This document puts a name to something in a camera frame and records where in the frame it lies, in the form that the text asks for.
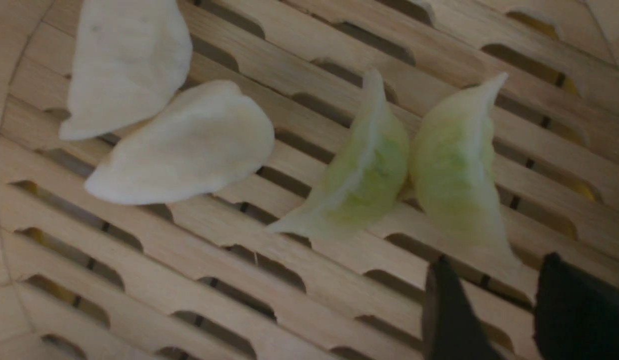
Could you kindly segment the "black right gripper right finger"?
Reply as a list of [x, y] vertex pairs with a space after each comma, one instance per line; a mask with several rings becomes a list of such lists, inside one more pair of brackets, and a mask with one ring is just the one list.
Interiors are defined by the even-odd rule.
[[619, 289], [550, 253], [539, 272], [534, 331], [545, 360], [619, 360]]

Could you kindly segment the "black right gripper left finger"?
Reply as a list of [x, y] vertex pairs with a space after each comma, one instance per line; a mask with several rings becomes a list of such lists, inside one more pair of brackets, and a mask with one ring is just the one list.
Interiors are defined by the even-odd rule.
[[426, 360], [501, 360], [444, 255], [429, 264], [421, 320]]

